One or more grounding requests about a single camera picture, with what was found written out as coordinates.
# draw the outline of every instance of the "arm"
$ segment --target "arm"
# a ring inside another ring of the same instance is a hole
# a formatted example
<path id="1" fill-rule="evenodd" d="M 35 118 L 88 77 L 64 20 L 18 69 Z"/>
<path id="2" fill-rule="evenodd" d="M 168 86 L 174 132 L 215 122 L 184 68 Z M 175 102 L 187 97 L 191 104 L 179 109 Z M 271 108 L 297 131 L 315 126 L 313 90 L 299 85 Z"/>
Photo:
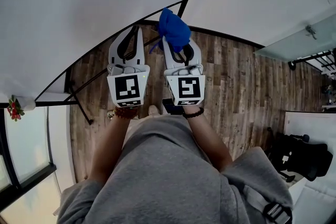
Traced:
<path id="1" fill-rule="evenodd" d="M 183 109 L 185 114 L 194 114 L 199 111 L 199 107 L 196 105 L 185 105 Z M 212 165 L 222 172 L 227 165 L 232 163 L 226 145 L 209 125 L 203 114 L 189 118 L 188 123 L 200 148 L 208 156 Z"/>
<path id="2" fill-rule="evenodd" d="M 106 183 L 120 157 L 129 119 L 114 116 L 94 151 L 89 179 Z"/>

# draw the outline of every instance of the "black strap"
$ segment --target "black strap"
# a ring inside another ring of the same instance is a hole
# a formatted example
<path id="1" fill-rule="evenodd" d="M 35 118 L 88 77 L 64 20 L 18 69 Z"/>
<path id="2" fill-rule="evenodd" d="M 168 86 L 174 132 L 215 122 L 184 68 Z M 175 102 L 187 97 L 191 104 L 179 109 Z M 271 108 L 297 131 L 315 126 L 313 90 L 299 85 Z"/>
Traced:
<path id="1" fill-rule="evenodd" d="M 204 112 L 204 108 L 200 108 L 200 111 L 194 113 L 194 114 L 185 114 L 185 112 L 183 112 L 183 116 L 188 119 L 188 118 L 194 118 L 194 117 L 197 117 L 199 115 L 202 115 Z"/>

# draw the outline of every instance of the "wooden floor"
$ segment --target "wooden floor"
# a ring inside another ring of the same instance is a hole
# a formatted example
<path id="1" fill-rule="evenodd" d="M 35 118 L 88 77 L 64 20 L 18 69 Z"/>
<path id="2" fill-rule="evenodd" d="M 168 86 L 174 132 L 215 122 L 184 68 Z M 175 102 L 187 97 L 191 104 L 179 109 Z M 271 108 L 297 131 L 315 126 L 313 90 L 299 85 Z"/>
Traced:
<path id="1" fill-rule="evenodd" d="M 158 34 L 151 26 L 141 26 L 144 42 Z M 287 63 L 256 56 L 254 47 L 225 38 L 192 33 L 202 50 L 206 75 L 205 116 L 228 145 L 233 158 L 253 146 L 265 148 L 267 127 L 282 132 L 285 111 L 321 111 L 325 104 L 320 93 L 325 83 L 315 68 L 297 64 L 290 71 Z M 112 40 L 106 41 L 72 68 L 74 89 L 106 68 Z M 162 109 L 162 99 L 169 98 L 165 86 L 163 52 L 154 44 L 145 47 L 146 64 L 151 67 L 145 102 L 140 117 L 147 116 L 148 106 Z M 78 106 L 71 106 L 70 134 L 77 181 L 87 177 L 93 150 L 108 123 L 107 111 L 113 108 L 106 75 L 89 84 L 78 94 L 87 115 L 94 120 L 89 126 Z"/>

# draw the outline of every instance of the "potted plant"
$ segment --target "potted plant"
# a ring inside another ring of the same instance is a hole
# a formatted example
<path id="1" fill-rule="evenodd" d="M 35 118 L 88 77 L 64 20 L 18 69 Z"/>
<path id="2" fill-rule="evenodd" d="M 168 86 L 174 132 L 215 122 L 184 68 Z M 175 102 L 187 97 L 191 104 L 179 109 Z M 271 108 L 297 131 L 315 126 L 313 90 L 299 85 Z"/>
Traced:
<path id="1" fill-rule="evenodd" d="M 12 95 L 12 97 L 9 99 L 9 106 L 7 107 L 7 111 L 14 121 L 21 120 L 21 116 L 25 114 L 19 101 L 14 95 Z"/>

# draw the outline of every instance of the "person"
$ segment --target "person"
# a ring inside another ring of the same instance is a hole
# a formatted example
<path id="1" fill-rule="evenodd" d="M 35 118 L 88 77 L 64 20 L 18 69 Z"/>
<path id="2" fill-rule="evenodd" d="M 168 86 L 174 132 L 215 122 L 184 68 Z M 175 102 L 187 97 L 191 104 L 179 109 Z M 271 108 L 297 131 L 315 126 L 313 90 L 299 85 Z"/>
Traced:
<path id="1" fill-rule="evenodd" d="M 140 120 L 124 144 L 136 109 L 117 108 L 88 179 L 62 193 L 58 223 L 291 223 L 289 191 L 261 148 L 233 161 L 204 110 L 183 109 Z"/>

